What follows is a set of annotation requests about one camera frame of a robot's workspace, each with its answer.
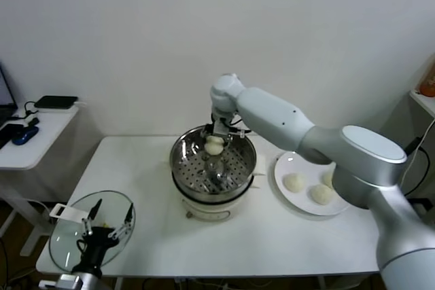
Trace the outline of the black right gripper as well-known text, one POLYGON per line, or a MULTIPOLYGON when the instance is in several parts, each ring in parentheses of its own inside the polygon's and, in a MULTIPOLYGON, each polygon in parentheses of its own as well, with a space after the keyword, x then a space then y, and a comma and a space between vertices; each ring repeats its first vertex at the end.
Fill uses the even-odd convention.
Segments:
MULTIPOLYGON (((205 125, 203 128, 203 137, 208 137, 208 136, 214 136, 215 135, 215 121, 212 121, 212 123, 210 123, 210 125, 205 125)), ((224 149, 227 149, 230 144, 232 142, 232 136, 231 135, 227 135, 226 137, 224 137, 224 149)))

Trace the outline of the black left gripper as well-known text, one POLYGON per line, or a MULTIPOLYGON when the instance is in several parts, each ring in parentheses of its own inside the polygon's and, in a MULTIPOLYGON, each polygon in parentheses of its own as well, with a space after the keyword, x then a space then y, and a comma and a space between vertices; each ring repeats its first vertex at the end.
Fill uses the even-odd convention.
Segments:
POLYGON ((101 203, 100 198, 91 208, 88 216, 82 219, 82 234, 86 236, 76 241, 80 262, 72 268, 72 272, 100 272, 106 252, 117 246, 120 242, 119 238, 128 235, 132 230, 133 204, 130 205, 124 223, 120 227, 116 229, 92 227, 101 203))

